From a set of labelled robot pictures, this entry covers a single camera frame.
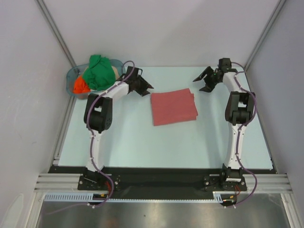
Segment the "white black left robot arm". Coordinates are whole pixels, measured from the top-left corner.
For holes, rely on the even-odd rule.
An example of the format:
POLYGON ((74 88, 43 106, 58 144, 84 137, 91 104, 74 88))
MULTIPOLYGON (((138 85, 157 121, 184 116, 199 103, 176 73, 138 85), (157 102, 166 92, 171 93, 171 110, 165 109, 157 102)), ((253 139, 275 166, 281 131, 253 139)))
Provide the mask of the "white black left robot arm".
POLYGON ((113 103, 135 91, 140 96, 146 96, 153 89, 142 77, 143 70, 128 66, 126 73, 108 89, 91 93, 87 98, 84 113, 84 123, 90 131, 89 160, 84 173, 79 178, 78 190, 101 190, 104 186, 111 189, 109 176, 102 172, 105 167, 104 152, 101 149, 105 142, 105 133, 113 121, 113 103))

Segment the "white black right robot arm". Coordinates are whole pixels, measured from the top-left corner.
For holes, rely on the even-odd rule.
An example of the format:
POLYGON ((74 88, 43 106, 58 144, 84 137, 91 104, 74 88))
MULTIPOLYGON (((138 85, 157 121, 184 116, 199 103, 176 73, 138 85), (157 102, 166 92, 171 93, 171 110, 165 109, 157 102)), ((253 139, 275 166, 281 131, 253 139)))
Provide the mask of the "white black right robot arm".
POLYGON ((221 58, 218 67, 207 67, 193 81, 203 80, 204 87, 200 91, 212 92, 216 85, 223 83, 229 91, 228 103, 225 109, 225 120, 228 123, 228 149, 219 176, 204 178, 205 190, 246 191, 246 181, 243 177, 246 170, 242 164, 242 145, 247 126, 257 114, 255 94, 244 89, 237 79, 240 72, 232 67, 230 58, 221 58))

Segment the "pink polo shirt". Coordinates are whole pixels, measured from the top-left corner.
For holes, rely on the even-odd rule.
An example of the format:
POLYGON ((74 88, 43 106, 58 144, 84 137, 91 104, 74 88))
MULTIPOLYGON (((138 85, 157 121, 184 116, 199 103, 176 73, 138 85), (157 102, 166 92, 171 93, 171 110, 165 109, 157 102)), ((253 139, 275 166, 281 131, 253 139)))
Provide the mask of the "pink polo shirt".
POLYGON ((154 126, 194 121, 198 116, 194 94, 188 88, 152 93, 151 107, 154 126))

